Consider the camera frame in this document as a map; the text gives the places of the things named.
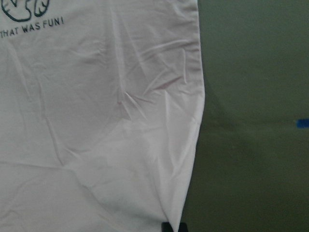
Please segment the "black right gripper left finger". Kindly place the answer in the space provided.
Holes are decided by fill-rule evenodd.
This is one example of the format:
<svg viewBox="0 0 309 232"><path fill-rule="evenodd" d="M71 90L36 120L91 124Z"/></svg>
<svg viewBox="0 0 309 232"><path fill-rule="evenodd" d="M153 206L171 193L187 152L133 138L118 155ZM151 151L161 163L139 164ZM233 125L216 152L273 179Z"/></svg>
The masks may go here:
<svg viewBox="0 0 309 232"><path fill-rule="evenodd" d="M172 227L169 222L161 223L161 232L172 232Z"/></svg>

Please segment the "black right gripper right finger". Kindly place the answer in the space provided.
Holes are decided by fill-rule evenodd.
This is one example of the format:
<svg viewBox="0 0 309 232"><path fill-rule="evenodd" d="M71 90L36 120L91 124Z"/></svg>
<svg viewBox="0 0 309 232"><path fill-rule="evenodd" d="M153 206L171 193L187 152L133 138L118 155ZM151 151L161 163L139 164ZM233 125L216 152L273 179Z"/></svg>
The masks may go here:
<svg viewBox="0 0 309 232"><path fill-rule="evenodd" d="M187 224L185 222L179 224L178 232L187 232Z"/></svg>

